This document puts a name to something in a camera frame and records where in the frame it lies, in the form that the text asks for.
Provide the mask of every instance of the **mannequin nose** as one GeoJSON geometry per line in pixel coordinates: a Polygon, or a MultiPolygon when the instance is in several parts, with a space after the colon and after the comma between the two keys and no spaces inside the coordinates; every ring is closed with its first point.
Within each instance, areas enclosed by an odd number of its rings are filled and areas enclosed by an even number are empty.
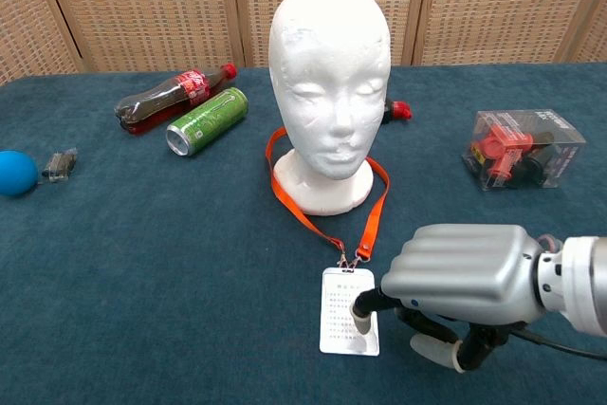
{"type": "Polygon", "coordinates": [[[352,113],[346,101],[339,101],[335,105],[335,119],[331,133],[339,137],[347,137],[354,133],[352,113]]]}

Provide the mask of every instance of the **clear plastic box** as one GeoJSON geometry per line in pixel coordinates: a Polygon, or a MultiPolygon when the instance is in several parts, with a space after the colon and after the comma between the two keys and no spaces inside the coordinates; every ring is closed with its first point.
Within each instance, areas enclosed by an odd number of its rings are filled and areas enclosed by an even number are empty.
{"type": "Polygon", "coordinates": [[[462,158],[484,190],[554,188],[585,144],[551,109],[479,111],[462,158]]]}

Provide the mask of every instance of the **green can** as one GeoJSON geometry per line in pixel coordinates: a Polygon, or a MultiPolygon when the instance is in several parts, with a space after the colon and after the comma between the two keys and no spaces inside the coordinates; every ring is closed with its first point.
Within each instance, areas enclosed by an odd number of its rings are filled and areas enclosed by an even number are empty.
{"type": "Polygon", "coordinates": [[[178,156],[193,156],[241,120],[247,111],[245,94],[230,87],[169,125],[169,147],[178,156]]]}

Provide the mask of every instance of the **white foam mannequin head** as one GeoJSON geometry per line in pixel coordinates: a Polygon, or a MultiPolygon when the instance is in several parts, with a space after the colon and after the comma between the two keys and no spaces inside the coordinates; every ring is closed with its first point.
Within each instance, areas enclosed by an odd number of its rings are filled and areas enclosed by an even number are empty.
{"type": "Polygon", "coordinates": [[[390,32],[375,0],[284,0],[269,38],[269,70],[294,150],[275,175],[304,212],[360,204],[365,160],[383,116],[390,32]]]}

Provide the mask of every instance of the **id badge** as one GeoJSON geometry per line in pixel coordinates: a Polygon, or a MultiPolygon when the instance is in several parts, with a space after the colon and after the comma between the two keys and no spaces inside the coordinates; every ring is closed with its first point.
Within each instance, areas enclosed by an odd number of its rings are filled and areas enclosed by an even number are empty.
{"type": "Polygon", "coordinates": [[[362,291],[375,288],[369,269],[328,267],[322,273],[321,343],[323,353],[379,355],[377,313],[371,314],[371,330],[362,335],[354,326],[350,304],[362,291]]]}

